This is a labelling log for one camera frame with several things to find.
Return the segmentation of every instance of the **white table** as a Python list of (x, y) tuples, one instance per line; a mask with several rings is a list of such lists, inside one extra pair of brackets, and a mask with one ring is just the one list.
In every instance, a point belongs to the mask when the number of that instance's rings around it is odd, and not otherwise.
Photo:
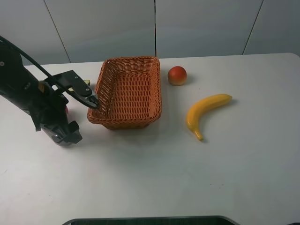
[[(0, 224), (61, 225), (74, 218), (221, 215), (241, 225), (300, 222), (300, 58), (266, 54), (162, 59), (161, 118), (144, 130), (110, 131), (67, 95), (83, 136), (69, 148), (35, 132), (0, 97)], [(102, 63), (73, 69), (95, 83)], [(166, 73), (183, 66), (186, 85)], [(38, 79), (45, 76), (27, 67)], [(205, 143), (185, 127), (189, 107), (218, 93), (228, 107), (205, 115)]]

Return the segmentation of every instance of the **orange woven basket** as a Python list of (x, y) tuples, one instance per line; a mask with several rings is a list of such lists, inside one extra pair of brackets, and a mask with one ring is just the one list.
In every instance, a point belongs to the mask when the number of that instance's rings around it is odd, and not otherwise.
[(107, 129), (148, 126), (161, 115), (158, 58), (141, 56), (106, 60), (95, 92), (100, 107), (88, 110), (91, 123)]

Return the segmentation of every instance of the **banana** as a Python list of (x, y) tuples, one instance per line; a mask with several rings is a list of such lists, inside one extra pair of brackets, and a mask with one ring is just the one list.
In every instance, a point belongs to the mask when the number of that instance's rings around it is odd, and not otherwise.
[(203, 140), (203, 136), (199, 131), (199, 120), (206, 112), (226, 105), (232, 96), (227, 94), (218, 94), (206, 97), (199, 102), (195, 103), (188, 111), (186, 117), (186, 125), (190, 131), (192, 131), (199, 141)]

